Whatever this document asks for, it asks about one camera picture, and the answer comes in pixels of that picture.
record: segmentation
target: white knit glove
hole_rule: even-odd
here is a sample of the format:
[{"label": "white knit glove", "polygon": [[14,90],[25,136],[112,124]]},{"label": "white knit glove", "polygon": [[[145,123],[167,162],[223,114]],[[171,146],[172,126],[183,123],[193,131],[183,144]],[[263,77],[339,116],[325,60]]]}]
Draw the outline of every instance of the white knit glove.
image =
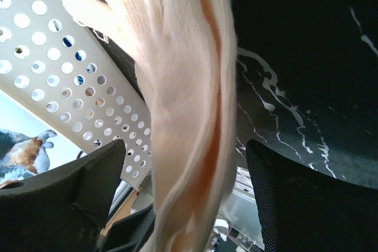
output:
[{"label": "white knit glove", "polygon": [[230,0],[63,0],[135,61],[151,113],[155,229],[142,251],[202,252],[236,174]]}]

